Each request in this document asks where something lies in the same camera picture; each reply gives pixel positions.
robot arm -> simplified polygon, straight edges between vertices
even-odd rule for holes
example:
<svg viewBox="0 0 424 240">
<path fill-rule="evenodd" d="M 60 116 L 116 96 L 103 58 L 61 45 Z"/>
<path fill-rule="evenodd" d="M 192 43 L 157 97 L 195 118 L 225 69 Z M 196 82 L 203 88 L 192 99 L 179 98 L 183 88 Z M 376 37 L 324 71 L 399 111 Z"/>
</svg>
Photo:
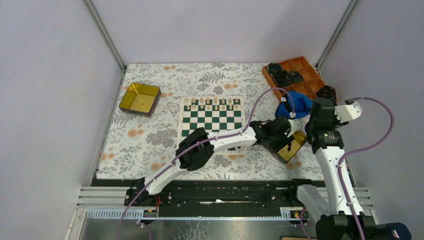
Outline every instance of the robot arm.
<svg viewBox="0 0 424 240">
<path fill-rule="evenodd" d="M 312 185 L 301 185 L 297 188 L 297 198 L 309 211 L 312 217 L 319 221 L 322 215 L 346 215 L 363 213 L 363 209 L 355 197 L 354 189 L 350 184 L 346 163 L 338 165 L 340 158 L 345 154 L 344 144 L 339 131 L 336 128 L 348 124 L 348 121 L 361 116 L 362 108 L 357 102 L 349 102 L 347 105 L 335 105 L 326 98 L 318 98 L 314 101 L 310 119 L 306 124 L 307 140 L 312 146 L 312 152 L 319 163 L 324 176 L 324 182 L 328 193 L 328 203 L 317 194 L 317 188 Z M 351 196 L 348 202 L 340 183 L 338 168 L 341 167 L 343 181 L 347 192 Z M 355 212 L 352 213 L 349 205 L 352 204 Z"/>
<path fill-rule="evenodd" d="M 236 148 L 241 146 L 263 145 L 269 142 L 281 143 L 286 145 L 293 140 L 292 134 L 302 127 L 298 119 L 286 119 L 278 117 L 272 121 L 252 121 L 249 127 L 242 132 L 242 128 L 224 132 L 206 132 L 203 127 L 193 131 L 184 139 L 176 150 L 176 155 L 186 150 L 188 147 L 208 138 L 214 138 L 198 147 L 193 148 L 179 159 L 175 164 L 168 163 L 159 169 L 154 175 L 146 177 L 145 183 L 153 182 L 146 188 L 148 195 L 159 194 L 162 189 L 179 175 L 185 172 L 191 172 L 202 168 L 211 156 L 219 151 Z"/>
</svg>

gold metal tray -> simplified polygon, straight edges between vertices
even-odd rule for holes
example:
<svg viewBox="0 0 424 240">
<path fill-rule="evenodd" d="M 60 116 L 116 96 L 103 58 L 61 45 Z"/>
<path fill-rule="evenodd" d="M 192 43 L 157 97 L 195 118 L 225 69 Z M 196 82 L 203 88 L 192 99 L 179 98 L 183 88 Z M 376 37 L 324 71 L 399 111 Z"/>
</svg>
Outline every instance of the gold metal tray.
<svg viewBox="0 0 424 240">
<path fill-rule="evenodd" d="M 271 150 L 270 147 L 265 147 L 269 153 L 271 153 L 274 158 L 278 159 L 281 163 L 287 164 L 290 159 L 292 159 L 295 154 L 301 149 L 301 147 L 307 142 L 307 136 L 302 131 L 296 131 L 292 135 L 294 140 L 291 141 L 291 149 L 289 150 L 289 145 L 285 145 L 278 152 Z"/>
<path fill-rule="evenodd" d="M 132 82 L 119 103 L 119 109 L 127 114 L 151 118 L 161 95 L 161 89 L 158 86 Z"/>
</svg>

red wire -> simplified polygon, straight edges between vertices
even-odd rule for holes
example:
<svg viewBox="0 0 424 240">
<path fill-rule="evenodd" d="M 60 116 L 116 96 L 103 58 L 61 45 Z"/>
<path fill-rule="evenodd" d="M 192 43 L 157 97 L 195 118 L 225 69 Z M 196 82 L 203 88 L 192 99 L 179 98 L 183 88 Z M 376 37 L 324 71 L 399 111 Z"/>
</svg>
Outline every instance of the red wire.
<svg viewBox="0 0 424 240">
<path fill-rule="evenodd" d="M 161 204 L 161 198 L 157 197 L 156 198 L 156 217 L 158 216 L 158 207 Z"/>
</svg>

floral patterned surface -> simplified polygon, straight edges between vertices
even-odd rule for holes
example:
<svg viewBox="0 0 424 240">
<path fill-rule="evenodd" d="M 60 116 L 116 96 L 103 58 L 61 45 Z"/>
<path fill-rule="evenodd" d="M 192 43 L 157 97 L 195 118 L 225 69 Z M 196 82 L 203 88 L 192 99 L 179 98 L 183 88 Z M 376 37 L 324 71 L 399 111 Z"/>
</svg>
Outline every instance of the floral patterned surface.
<svg viewBox="0 0 424 240">
<path fill-rule="evenodd" d="M 269 89 L 261 70 L 264 63 L 178 63 L 128 65 L 119 103 L 132 82 L 159 86 L 162 98 L 152 118 L 123 113 L 116 106 L 98 179 L 138 179 L 155 173 L 175 157 L 181 97 L 243 96 L 246 118 L 258 96 Z M 256 107 L 253 120 L 274 119 L 278 101 L 270 92 Z M 207 164 L 180 175 L 180 180 L 322 180 L 321 168 L 305 144 L 283 165 L 261 146 L 247 155 L 214 155 Z"/>
</svg>

blue object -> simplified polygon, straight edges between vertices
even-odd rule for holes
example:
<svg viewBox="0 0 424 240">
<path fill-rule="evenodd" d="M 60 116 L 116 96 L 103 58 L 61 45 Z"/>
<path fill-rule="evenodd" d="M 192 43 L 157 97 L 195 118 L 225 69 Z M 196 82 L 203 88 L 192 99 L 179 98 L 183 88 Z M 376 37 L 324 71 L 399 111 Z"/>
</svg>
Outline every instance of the blue object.
<svg viewBox="0 0 424 240">
<path fill-rule="evenodd" d="M 307 116 L 312 107 L 312 100 L 307 97 L 305 94 L 298 93 L 295 91 L 288 92 L 294 101 L 294 110 L 296 113 L 295 119 L 301 119 Z M 289 96 L 285 96 L 286 101 L 280 103 L 277 107 L 277 111 L 275 112 L 275 117 L 284 116 L 286 118 L 290 118 L 289 113 L 292 111 L 293 103 Z"/>
</svg>

